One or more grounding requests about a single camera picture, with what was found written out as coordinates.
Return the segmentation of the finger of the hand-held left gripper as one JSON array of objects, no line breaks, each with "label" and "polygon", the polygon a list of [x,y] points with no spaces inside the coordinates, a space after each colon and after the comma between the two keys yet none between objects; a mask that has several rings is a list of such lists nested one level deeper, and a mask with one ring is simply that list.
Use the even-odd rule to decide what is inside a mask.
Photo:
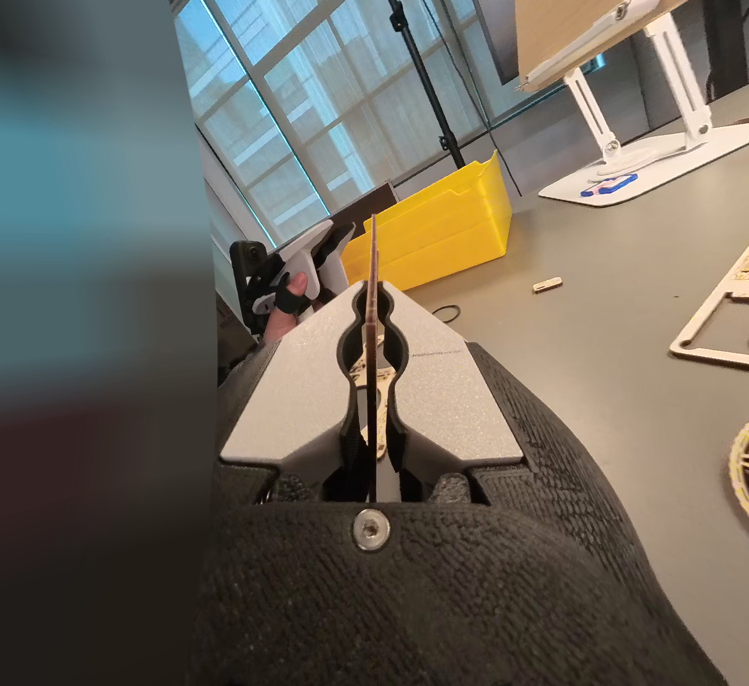
[{"label": "finger of the hand-held left gripper", "polygon": [[284,264],[314,264],[314,253],[332,231],[332,220],[322,220],[279,248]]},{"label": "finger of the hand-held left gripper", "polygon": [[328,301],[349,287],[342,252],[355,230],[354,223],[334,224],[327,239],[317,248],[314,264],[311,264],[310,269],[304,269],[309,280],[305,294],[309,301]]}]

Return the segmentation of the large window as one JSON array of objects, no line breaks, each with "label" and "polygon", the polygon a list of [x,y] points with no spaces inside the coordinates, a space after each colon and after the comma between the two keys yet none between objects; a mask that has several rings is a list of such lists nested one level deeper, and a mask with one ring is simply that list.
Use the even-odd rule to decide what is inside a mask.
[{"label": "large window", "polygon": [[446,157],[388,0],[183,0],[195,123],[281,244]]}]

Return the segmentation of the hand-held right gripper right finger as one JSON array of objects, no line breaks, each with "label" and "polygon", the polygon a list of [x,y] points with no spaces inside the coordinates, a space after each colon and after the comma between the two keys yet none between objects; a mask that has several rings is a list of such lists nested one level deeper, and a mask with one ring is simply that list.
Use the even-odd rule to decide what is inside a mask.
[{"label": "hand-held right gripper right finger", "polygon": [[387,454],[396,471],[516,465],[523,451],[469,345],[389,282],[380,283]]}]

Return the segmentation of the person's left hand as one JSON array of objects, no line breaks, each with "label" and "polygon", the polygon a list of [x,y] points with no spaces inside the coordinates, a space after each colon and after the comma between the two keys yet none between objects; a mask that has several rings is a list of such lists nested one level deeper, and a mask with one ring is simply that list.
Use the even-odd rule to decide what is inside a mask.
[{"label": "person's left hand", "polygon": [[299,324],[308,283],[308,277],[304,272],[298,272],[284,280],[282,307],[274,307],[270,313],[262,338],[264,344],[279,342]]}]

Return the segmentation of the wooden bicycle model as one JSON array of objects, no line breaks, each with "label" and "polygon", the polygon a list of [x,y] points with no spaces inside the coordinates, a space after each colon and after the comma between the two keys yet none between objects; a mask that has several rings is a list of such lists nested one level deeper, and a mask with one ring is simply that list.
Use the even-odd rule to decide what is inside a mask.
[{"label": "wooden bicycle model", "polygon": [[737,504],[748,515],[748,423],[742,427],[732,442],[727,469]]}]

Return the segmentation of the yellow plastic bin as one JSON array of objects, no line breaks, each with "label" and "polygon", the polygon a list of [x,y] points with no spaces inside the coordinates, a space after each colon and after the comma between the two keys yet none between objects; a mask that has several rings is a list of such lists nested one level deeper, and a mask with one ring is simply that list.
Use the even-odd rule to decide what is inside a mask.
[{"label": "yellow plastic bin", "polygon": [[512,206],[497,151],[473,161],[364,222],[365,233],[342,252],[352,285],[369,279],[376,228],[378,279],[400,291],[502,258]]}]

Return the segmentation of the wooden parts sheet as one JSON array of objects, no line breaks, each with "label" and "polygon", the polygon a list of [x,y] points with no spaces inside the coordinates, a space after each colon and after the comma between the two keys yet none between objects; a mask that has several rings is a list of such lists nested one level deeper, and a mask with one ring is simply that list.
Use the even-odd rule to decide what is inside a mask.
[{"label": "wooden parts sheet", "polygon": [[366,291],[363,342],[366,371],[367,447],[371,467],[368,501],[378,502],[378,328],[379,319],[379,250],[376,215],[371,216],[369,278]]}]

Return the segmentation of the dark brown board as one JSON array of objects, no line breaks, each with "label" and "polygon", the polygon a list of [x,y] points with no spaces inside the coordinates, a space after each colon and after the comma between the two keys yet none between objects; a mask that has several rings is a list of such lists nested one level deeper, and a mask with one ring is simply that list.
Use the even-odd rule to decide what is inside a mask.
[{"label": "dark brown board", "polygon": [[363,223],[373,214],[379,214],[397,202],[398,198],[392,185],[385,182],[337,210],[330,219],[335,225],[354,223],[363,227]]}]

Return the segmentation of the small blue white card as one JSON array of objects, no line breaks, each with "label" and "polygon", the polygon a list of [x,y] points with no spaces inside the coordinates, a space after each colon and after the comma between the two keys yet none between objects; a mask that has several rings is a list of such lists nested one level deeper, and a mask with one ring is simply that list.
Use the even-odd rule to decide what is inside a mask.
[{"label": "small blue white card", "polygon": [[609,177],[581,190],[582,198],[592,198],[599,195],[609,195],[621,190],[623,187],[633,184],[638,179],[637,173],[625,174],[617,177]]}]

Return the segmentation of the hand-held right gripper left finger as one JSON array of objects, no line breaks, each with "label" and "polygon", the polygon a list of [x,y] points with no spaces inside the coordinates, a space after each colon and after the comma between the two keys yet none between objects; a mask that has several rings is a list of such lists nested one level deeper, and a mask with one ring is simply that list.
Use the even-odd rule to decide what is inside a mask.
[{"label": "hand-held right gripper left finger", "polygon": [[276,345],[229,433],[220,458],[269,468],[339,468],[342,435],[357,415],[344,341],[361,341],[359,281]]}]

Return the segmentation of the wooden cutout frame sheet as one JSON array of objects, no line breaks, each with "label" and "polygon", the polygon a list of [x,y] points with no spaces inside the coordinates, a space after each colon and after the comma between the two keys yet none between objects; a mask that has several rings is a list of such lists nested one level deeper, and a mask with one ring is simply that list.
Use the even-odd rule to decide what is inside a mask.
[{"label": "wooden cutout frame sheet", "polygon": [[688,323],[670,343],[669,353],[684,360],[747,369],[747,353],[691,346],[725,300],[747,304],[748,248],[738,257],[726,275],[719,281],[708,297],[698,307],[698,310],[692,315]]}]

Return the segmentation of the black tripod pole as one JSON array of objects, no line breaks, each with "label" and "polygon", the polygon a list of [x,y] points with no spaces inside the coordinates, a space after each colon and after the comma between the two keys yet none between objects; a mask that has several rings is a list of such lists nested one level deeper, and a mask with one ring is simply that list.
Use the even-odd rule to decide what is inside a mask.
[{"label": "black tripod pole", "polygon": [[407,48],[407,52],[410,56],[410,60],[413,63],[414,69],[417,72],[419,81],[421,82],[422,88],[425,92],[428,103],[435,116],[438,127],[440,129],[440,145],[444,151],[447,151],[453,159],[456,169],[465,167],[465,161],[463,159],[460,148],[458,147],[457,139],[455,138],[452,128],[449,126],[448,119],[445,115],[445,111],[441,106],[435,87],[428,74],[426,65],[422,59],[422,56],[417,47],[416,41],[411,33],[410,26],[408,23],[405,7],[401,0],[387,0],[391,14],[389,16],[389,22],[392,26],[393,31],[401,36],[404,44]]}]

